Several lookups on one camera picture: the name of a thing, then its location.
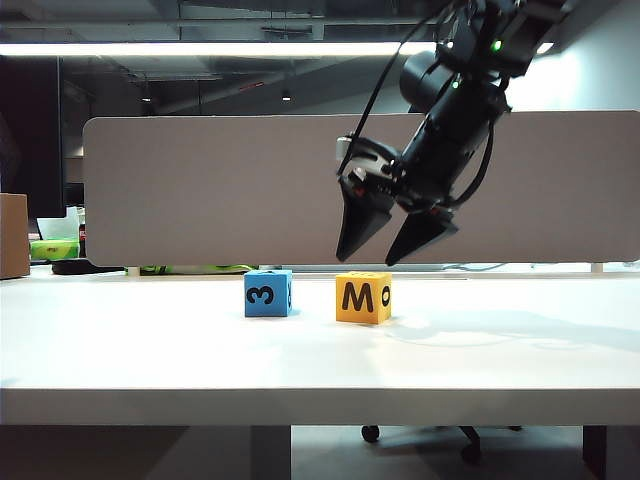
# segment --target cardboard box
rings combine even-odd
[[[0,193],[0,279],[29,275],[27,196]]]

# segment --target table leg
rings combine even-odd
[[[251,480],[291,478],[291,426],[251,427]]]
[[[640,426],[607,427],[607,480],[640,478]]]
[[[582,427],[582,459],[598,480],[607,478],[607,427]]]

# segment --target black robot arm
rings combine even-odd
[[[509,80],[524,75],[544,36],[568,12],[566,0],[451,2],[450,42],[410,57],[400,90],[425,120],[402,152],[371,139],[338,139],[344,199],[336,256],[346,260],[391,218],[397,203],[408,214],[386,258],[393,265],[457,231],[457,208],[487,170],[493,128],[510,111]],[[453,184],[484,140],[480,169],[458,198]]]

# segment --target fluorescent light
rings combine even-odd
[[[219,56],[219,57],[362,57],[392,55],[399,42],[328,43],[3,43],[0,55],[7,56]],[[402,55],[435,51],[434,42],[408,42]]]
[[[543,43],[542,45],[540,45],[538,47],[538,51],[536,52],[538,55],[544,55],[545,53],[547,53],[549,50],[551,50],[551,47],[553,47],[553,42],[546,42]]]

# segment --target blue cube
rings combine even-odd
[[[244,274],[245,317],[286,317],[291,312],[291,270]]]

